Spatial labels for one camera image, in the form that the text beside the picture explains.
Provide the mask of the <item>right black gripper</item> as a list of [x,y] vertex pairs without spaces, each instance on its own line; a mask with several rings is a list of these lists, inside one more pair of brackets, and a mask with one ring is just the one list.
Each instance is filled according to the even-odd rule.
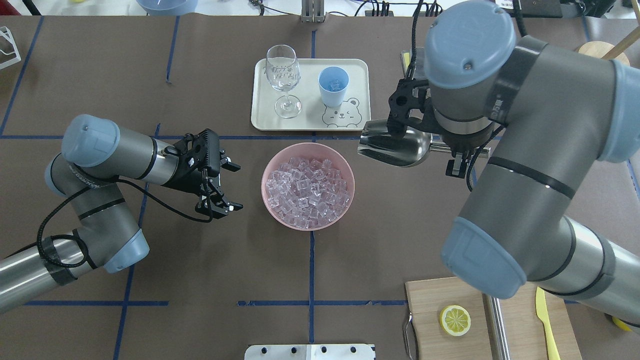
[[403,136],[411,127],[437,135],[450,146],[452,158],[446,164],[446,176],[466,176],[474,155],[490,157],[492,151],[487,145],[495,129],[494,123],[484,116],[460,120],[438,110],[426,79],[400,79],[388,102],[391,134]]

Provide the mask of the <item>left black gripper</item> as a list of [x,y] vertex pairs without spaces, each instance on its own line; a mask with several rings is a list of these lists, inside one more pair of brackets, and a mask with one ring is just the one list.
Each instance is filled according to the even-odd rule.
[[221,157],[216,132],[204,129],[198,134],[187,133],[173,145],[165,146],[162,154],[177,161],[173,174],[162,186],[199,196],[198,214],[221,219],[243,209],[242,203],[230,201],[221,189],[220,168],[236,173],[242,167],[228,156]]

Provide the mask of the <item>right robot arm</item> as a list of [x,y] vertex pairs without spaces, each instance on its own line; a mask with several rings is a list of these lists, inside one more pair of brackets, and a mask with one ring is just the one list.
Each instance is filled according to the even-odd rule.
[[[527,281],[617,317],[639,331],[639,257],[565,212],[596,161],[639,150],[639,70],[517,38],[498,4],[446,9],[426,34],[426,80],[402,79],[389,98],[395,140],[409,128],[482,146],[502,138],[441,250],[446,268],[490,296]],[[464,123],[489,121],[473,134]]]

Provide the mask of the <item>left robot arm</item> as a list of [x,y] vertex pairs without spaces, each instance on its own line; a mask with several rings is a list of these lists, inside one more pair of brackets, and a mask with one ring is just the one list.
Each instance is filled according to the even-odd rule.
[[62,137],[61,152],[45,170],[45,182],[64,201],[48,214],[30,244],[1,262],[1,312],[6,313],[80,276],[103,268],[113,274],[150,251],[137,219],[119,189],[131,186],[158,198],[137,181],[197,197],[197,218],[210,223],[243,208],[222,190],[221,170],[232,162],[211,129],[167,142],[89,114],[76,116]]

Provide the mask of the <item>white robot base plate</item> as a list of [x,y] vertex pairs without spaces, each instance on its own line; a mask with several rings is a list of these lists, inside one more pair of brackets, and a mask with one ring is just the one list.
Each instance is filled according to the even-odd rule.
[[256,344],[249,346],[245,360],[375,360],[374,344]]

